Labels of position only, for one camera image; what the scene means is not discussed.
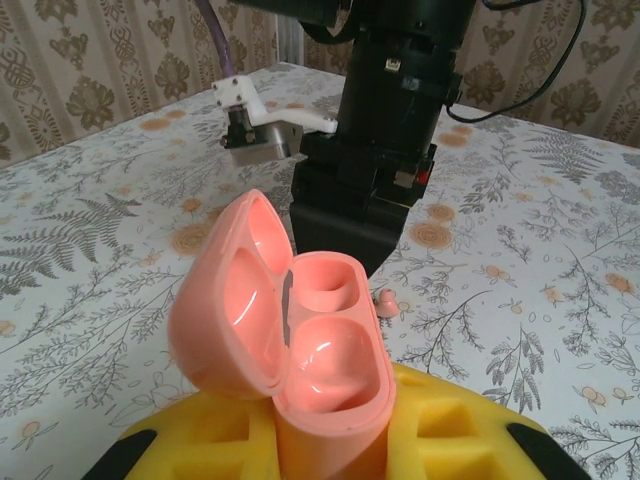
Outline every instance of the tablecloth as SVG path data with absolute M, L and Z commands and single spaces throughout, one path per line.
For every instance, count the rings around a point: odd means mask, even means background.
M 288 64 L 253 79 L 269 108 L 333 113 L 344 81 Z M 252 188 L 290 229 L 297 159 L 236 168 L 224 130 L 204 92 L 0 171 L 0 478 L 80 478 L 193 392 L 165 325 L 199 246 Z M 434 142 L 370 280 L 397 293 L 392 359 L 529 416 L 594 478 L 638 478 L 640 151 L 445 114 Z

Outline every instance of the pink plastic case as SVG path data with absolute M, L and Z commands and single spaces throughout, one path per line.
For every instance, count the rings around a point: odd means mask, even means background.
M 334 252 L 294 257 L 261 192 L 218 219 L 169 343 L 201 391 L 273 398 L 284 478 L 384 477 L 396 389 L 364 269 Z

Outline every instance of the open lid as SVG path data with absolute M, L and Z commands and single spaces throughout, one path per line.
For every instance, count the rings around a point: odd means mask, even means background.
M 258 190 L 218 218 L 168 326 L 176 364 L 201 391 L 242 399 L 282 391 L 288 360 L 283 285 L 292 260 L 286 230 Z

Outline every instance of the wallpaper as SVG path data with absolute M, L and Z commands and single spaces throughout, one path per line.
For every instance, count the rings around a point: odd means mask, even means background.
M 237 69 L 276 60 L 271 15 L 212 0 Z M 0 168 L 209 88 L 220 76 L 193 1 L 0 1 Z
M 507 12 L 478 2 L 458 57 L 461 103 L 494 111 L 544 82 L 573 35 L 576 0 Z M 640 2 L 588 0 L 587 21 L 551 89 L 517 118 L 616 143 L 640 145 Z M 346 73 L 350 45 L 320 46 L 305 37 L 307 66 Z

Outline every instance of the wire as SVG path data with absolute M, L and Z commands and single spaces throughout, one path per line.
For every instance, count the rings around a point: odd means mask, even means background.
M 534 3 L 539 3 L 541 1 L 542 0 L 518 0 L 518 1 L 509 2 L 509 3 L 495 4 L 490 0 L 482 0 L 482 3 L 489 10 L 492 10 L 494 12 L 504 12 L 505 10 L 526 7 L 527 5 L 533 5 Z
M 511 3 L 507 3 L 507 4 L 503 4 L 503 5 L 493 5 L 491 2 L 489 2 L 488 0 L 483 0 L 483 3 L 485 6 L 487 6 L 487 8 L 493 10 L 504 10 L 504 8 L 502 7 L 508 7 L 509 5 L 511 5 L 510 8 L 517 8 L 523 5 L 529 5 L 532 3 L 536 3 L 537 1 L 540 0 L 521 0 L 521 1 L 514 1 Z M 533 102 L 534 100 L 537 100 L 538 98 L 540 98 L 542 95 L 544 95 L 546 93 L 546 91 L 549 89 L 549 87 L 551 86 L 551 84 L 553 84 L 553 82 L 555 81 L 556 77 L 558 76 L 558 74 L 560 73 L 560 70 L 562 70 L 562 68 L 564 67 L 564 64 L 567 61 L 567 58 L 569 58 L 569 55 L 571 54 L 571 51 L 573 50 L 573 47 L 576 43 L 576 41 L 578 40 L 578 37 L 580 36 L 580 32 L 582 31 L 582 27 L 584 25 L 585 19 L 587 17 L 587 6 L 586 6 L 586 1 L 585 0 L 578 0 L 580 3 L 580 18 L 578 19 L 578 24 L 576 26 L 575 32 L 573 33 L 573 36 L 571 37 L 571 40 L 569 41 L 569 44 L 567 45 L 567 48 L 565 49 L 564 53 L 562 54 L 562 57 L 560 57 L 560 60 L 558 60 L 558 63 L 556 64 L 555 68 L 551 71 L 551 73 L 549 74 L 549 77 L 544 81 L 544 83 L 542 85 L 540 85 L 540 87 L 538 88 L 538 90 L 536 90 L 533 94 L 531 94 L 528 98 L 525 98 L 524 100 L 511 105 L 510 107 L 505 107 L 505 108 L 501 108 L 499 110 L 496 110 L 493 113 L 489 113 L 483 117 L 479 117 L 479 118 L 465 118 L 465 117 L 460 117 L 458 115 L 456 115 L 455 113 L 453 113 L 451 111 L 451 107 L 447 106 L 447 114 L 453 118 L 454 120 L 460 122 L 460 123 L 478 123 L 478 122 L 482 122 L 484 120 L 488 120 L 490 118 L 496 117 L 498 115 L 502 115 L 503 113 L 506 112 L 510 112 L 512 110 L 515 110 L 517 108 L 523 107 L 525 105 L 527 105 L 528 103 Z
M 236 74 L 236 69 L 233 66 L 233 60 L 231 59 L 231 48 L 229 42 L 224 35 L 222 25 L 213 7 L 209 3 L 209 0 L 195 0 L 200 15 L 204 18 L 204 23 L 207 24 L 211 39 L 218 52 L 218 58 L 220 60 L 220 67 L 222 68 L 222 75 L 225 78 L 233 77 Z

